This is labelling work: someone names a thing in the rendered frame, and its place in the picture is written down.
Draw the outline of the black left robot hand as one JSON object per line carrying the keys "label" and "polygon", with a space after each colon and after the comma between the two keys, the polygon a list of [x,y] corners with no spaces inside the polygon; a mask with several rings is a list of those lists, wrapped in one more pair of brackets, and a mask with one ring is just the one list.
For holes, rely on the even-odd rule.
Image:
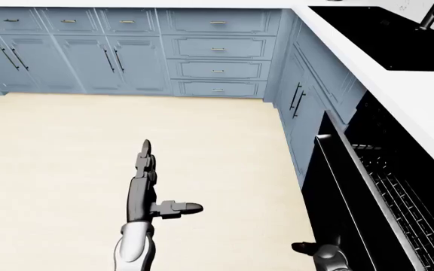
{"label": "black left robot hand", "polygon": [[147,221],[153,218],[174,219],[197,214],[203,206],[194,202],[166,200],[157,203],[154,186],[157,184],[156,158],[151,153],[151,142],[146,139],[136,158],[136,175],[130,182],[127,196],[127,222]]}

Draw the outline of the black kitchen sink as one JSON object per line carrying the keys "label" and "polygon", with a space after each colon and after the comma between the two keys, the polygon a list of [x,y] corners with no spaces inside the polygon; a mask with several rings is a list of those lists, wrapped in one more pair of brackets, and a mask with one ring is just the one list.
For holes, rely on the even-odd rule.
{"label": "black kitchen sink", "polygon": [[388,71],[434,72],[434,30],[373,6],[310,6]]}

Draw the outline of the black dishwasher body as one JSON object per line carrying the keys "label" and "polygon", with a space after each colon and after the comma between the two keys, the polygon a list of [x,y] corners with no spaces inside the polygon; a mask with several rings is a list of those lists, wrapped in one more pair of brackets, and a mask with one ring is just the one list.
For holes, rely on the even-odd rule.
{"label": "black dishwasher body", "polygon": [[397,154],[400,164],[413,166],[419,175],[434,171],[434,159],[370,92],[356,106],[345,135],[351,146],[373,145]]}

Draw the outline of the small blue cabinet drawer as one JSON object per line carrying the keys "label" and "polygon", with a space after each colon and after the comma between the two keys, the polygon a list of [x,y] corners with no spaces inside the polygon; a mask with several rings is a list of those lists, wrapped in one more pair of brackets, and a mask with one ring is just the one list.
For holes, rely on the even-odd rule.
{"label": "small blue cabinet drawer", "polygon": [[[102,29],[93,8],[36,8],[48,31],[54,34],[99,35]],[[61,20],[76,20],[62,23]]]}
{"label": "small blue cabinet drawer", "polygon": [[34,8],[0,7],[0,34],[40,34],[48,33]]}
{"label": "small blue cabinet drawer", "polygon": [[[155,12],[151,8],[96,8],[105,33],[112,35],[159,35]],[[135,23],[120,23],[134,20]]]}

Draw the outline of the black dishwasher door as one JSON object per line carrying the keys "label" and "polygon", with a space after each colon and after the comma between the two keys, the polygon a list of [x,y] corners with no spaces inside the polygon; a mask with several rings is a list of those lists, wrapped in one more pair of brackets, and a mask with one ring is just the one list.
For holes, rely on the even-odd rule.
{"label": "black dishwasher door", "polygon": [[301,192],[316,243],[337,246],[352,271],[425,271],[327,112],[313,143]]}

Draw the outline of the wide blue cabinet drawer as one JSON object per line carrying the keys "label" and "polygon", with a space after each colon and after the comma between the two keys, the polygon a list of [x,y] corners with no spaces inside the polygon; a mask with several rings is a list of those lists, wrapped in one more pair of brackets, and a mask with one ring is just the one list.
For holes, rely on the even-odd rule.
{"label": "wide blue cabinet drawer", "polygon": [[[266,81],[186,81],[171,80],[175,96],[224,96],[263,99]],[[213,92],[221,89],[224,92]]]}
{"label": "wide blue cabinet drawer", "polygon": [[[280,9],[158,8],[164,35],[277,35]],[[210,24],[224,21],[226,24]]]}
{"label": "wide blue cabinet drawer", "polygon": [[167,65],[172,79],[267,81],[270,73],[270,61],[169,59]]}
{"label": "wide blue cabinet drawer", "polygon": [[[171,59],[272,60],[276,38],[262,36],[164,35],[164,51]],[[212,51],[224,48],[225,51]]]}

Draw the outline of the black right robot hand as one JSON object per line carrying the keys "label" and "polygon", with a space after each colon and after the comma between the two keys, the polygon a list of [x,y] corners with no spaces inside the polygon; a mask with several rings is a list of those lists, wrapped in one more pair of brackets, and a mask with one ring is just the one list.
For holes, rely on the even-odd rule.
{"label": "black right robot hand", "polygon": [[337,236],[330,243],[296,242],[291,244],[293,251],[313,258],[316,271],[352,271],[347,257],[339,248],[341,237]]}

